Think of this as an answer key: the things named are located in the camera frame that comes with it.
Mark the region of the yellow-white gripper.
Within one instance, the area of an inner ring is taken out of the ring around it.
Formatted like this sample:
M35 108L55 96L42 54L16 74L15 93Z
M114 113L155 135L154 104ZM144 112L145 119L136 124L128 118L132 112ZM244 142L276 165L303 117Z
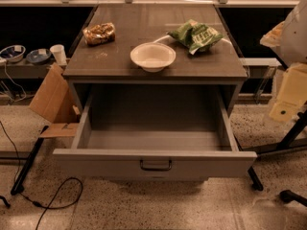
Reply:
M276 100L269 117L276 122L288 122L307 102L307 64L293 63L283 74Z

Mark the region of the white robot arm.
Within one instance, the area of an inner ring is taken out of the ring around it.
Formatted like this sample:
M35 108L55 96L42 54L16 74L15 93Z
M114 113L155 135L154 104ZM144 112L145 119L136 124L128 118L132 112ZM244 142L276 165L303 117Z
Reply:
M287 66L269 117L288 122L307 102L307 0L300 0L283 22L262 36L260 44Z

